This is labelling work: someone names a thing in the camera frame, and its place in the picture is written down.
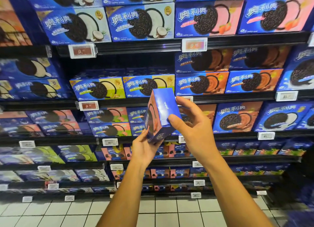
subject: hand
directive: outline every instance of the hand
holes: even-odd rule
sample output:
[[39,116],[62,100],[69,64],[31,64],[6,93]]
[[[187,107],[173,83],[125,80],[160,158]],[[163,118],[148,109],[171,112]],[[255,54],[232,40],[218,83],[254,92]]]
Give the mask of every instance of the hand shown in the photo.
[[204,166],[215,157],[221,156],[214,140],[212,123],[202,110],[190,100],[176,96],[181,112],[192,119],[192,123],[183,122],[178,116],[168,117],[171,125],[185,138],[185,142],[193,156]]
[[150,162],[156,155],[157,149],[162,144],[163,140],[155,145],[147,142],[148,130],[143,130],[142,133],[132,143],[132,158],[136,163],[140,164],[145,171]]

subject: oreo box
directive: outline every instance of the oreo box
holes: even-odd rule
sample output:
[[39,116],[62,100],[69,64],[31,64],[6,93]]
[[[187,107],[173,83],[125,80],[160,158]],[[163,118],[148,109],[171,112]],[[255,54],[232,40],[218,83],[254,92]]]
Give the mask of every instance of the oreo box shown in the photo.
[[175,54],[175,73],[228,71],[232,49],[212,49],[206,52]]
[[204,167],[190,167],[190,177],[205,177],[208,176]]
[[36,110],[26,111],[26,114],[35,124],[76,121],[71,110]]
[[292,138],[279,151],[279,155],[302,156],[309,148],[313,146],[313,142],[306,138]]
[[144,123],[146,107],[127,108],[130,124]]
[[153,89],[172,88],[174,92],[175,75],[145,75],[123,77],[126,97],[149,97]]
[[3,132],[10,137],[41,137],[44,136],[38,125],[6,125]]
[[84,111],[89,124],[128,122],[126,107],[101,108],[100,110]]
[[104,169],[75,169],[82,181],[110,181]]
[[175,3],[106,7],[113,42],[171,39]]
[[275,155],[284,143],[285,140],[262,141],[255,155]]
[[312,102],[265,102],[253,130],[255,132],[292,130],[311,107]]
[[187,178],[190,174],[189,167],[171,167],[170,178]]
[[90,124],[95,137],[132,136],[129,123]]
[[67,121],[59,123],[39,124],[45,135],[79,135],[83,134],[79,123],[76,121]]
[[177,3],[175,37],[235,35],[243,0]]
[[173,89],[153,89],[145,113],[148,142],[155,143],[161,141],[175,130],[168,121],[170,114],[180,117]]
[[132,136],[139,136],[145,129],[145,124],[130,124]]
[[314,0],[245,0],[238,34],[301,31]]
[[229,72],[175,75],[175,94],[180,96],[223,94]]
[[261,105],[262,101],[218,104],[213,132],[233,133],[251,131]]
[[282,68],[289,54],[290,46],[267,46],[234,49],[230,70],[251,68]]
[[233,152],[233,156],[238,155],[254,155],[260,141],[241,141],[237,143],[236,149]]
[[76,76],[70,84],[79,101],[125,98],[122,77]]
[[58,61],[50,58],[1,59],[0,66],[2,76],[21,81],[64,76]]
[[230,71],[226,93],[273,91],[283,69]]
[[277,91],[314,88],[314,48],[295,46],[286,61]]
[[314,108],[308,110],[307,114],[298,123],[296,129],[314,129]]
[[170,178],[170,168],[169,167],[160,167],[160,168],[155,168],[152,167],[150,169],[152,178]]
[[19,100],[12,81],[0,80],[0,101]]
[[60,78],[14,81],[13,86],[22,99],[65,99],[72,96],[69,82]]
[[158,147],[154,159],[169,158],[169,146],[162,144]]
[[233,141],[216,141],[216,147],[222,156],[232,155],[236,144]]
[[37,11],[52,45],[111,42],[103,7]]
[[24,111],[7,111],[0,114],[0,125],[28,125],[33,123]]

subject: held cookie box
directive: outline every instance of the held cookie box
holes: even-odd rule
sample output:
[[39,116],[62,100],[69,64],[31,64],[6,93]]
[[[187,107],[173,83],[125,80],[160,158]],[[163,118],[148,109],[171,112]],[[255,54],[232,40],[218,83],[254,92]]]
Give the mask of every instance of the held cookie box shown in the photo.
[[230,71],[226,93],[273,91],[283,69]]
[[310,101],[265,102],[253,130],[255,132],[292,130],[312,105]]
[[282,68],[290,46],[268,46],[234,49],[229,70]]
[[95,137],[132,136],[129,123],[103,123],[89,126]]
[[50,58],[1,59],[0,67],[1,76],[21,81],[63,77],[59,62]]
[[26,111],[26,114],[35,124],[76,121],[76,118],[70,110]]
[[69,82],[60,78],[15,81],[13,85],[22,99],[65,99],[72,96]]
[[314,88],[314,48],[295,46],[286,61],[277,91]]
[[147,107],[130,107],[127,108],[130,124],[144,123],[144,117]]
[[145,129],[145,124],[130,124],[132,136],[139,136]]
[[161,141],[175,130],[168,121],[170,114],[180,117],[173,89],[153,89],[145,113],[148,142]]
[[76,76],[70,84],[79,101],[125,98],[122,77]]
[[175,54],[175,73],[228,71],[232,49],[212,49],[206,52]]
[[123,77],[126,97],[149,97],[153,89],[175,87],[175,75]]
[[234,133],[251,131],[261,105],[262,101],[218,104],[213,132]]
[[229,72],[210,72],[175,75],[175,94],[209,95],[223,94],[228,81]]
[[245,0],[238,34],[301,31],[314,0]]
[[106,7],[113,42],[171,39],[175,3]]
[[100,110],[84,111],[89,124],[128,122],[126,107],[100,108]]
[[175,37],[235,35],[243,0],[177,3]]
[[8,111],[0,114],[0,125],[28,125],[33,123],[25,111]]
[[296,129],[314,129],[314,108],[308,110],[307,114],[298,123]]
[[38,11],[52,45],[111,42],[104,8]]

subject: price tag holder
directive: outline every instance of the price tag holder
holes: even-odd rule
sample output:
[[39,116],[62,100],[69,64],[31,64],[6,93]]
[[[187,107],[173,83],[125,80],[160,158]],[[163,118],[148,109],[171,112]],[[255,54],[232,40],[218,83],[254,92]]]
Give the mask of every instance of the price tag holder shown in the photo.
[[194,180],[194,186],[203,186],[205,185],[205,180]]
[[74,201],[75,200],[75,196],[65,196],[64,197],[64,201]]
[[314,33],[310,34],[309,40],[307,41],[309,47],[314,47]]
[[97,100],[79,101],[79,110],[80,111],[99,110],[98,101]]
[[18,142],[21,148],[35,148],[35,141],[33,140],[23,140]]
[[118,146],[117,138],[103,138],[102,139],[103,146]]
[[185,143],[185,138],[182,135],[179,135],[179,143]]
[[37,169],[40,172],[49,172],[49,171],[51,171],[51,167],[50,166],[37,166]]
[[183,38],[181,50],[183,53],[207,51],[208,38]]
[[9,184],[0,184],[0,191],[6,191],[9,188]]
[[275,132],[258,132],[258,140],[272,140],[275,139]]
[[112,171],[123,170],[123,164],[110,164],[110,169]]
[[33,197],[23,197],[22,198],[22,202],[32,202],[33,201]]
[[183,96],[183,97],[193,102],[193,96]]
[[97,54],[95,44],[73,44],[68,48],[72,59],[95,58]]
[[278,91],[276,92],[276,101],[295,101],[298,93],[299,91]]
[[198,161],[193,161],[192,162],[192,167],[203,167],[203,166]]
[[256,191],[258,196],[267,196],[267,191]]
[[58,183],[49,183],[47,185],[48,190],[57,190],[59,189],[59,184]]
[[202,198],[202,194],[200,192],[192,192],[191,198],[192,199],[200,199],[200,198]]

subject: tile floor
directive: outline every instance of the tile floor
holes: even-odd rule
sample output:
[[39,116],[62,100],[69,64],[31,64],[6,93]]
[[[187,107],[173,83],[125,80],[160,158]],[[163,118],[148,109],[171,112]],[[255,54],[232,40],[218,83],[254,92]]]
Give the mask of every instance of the tile floor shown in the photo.
[[[288,210],[269,209],[261,196],[254,200],[275,227],[283,227]],[[108,199],[10,204],[0,202],[0,227],[95,227],[108,204]],[[296,203],[288,209],[306,209],[306,206]],[[226,223],[216,199],[143,198],[137,227],[154,226],[226,227]]]

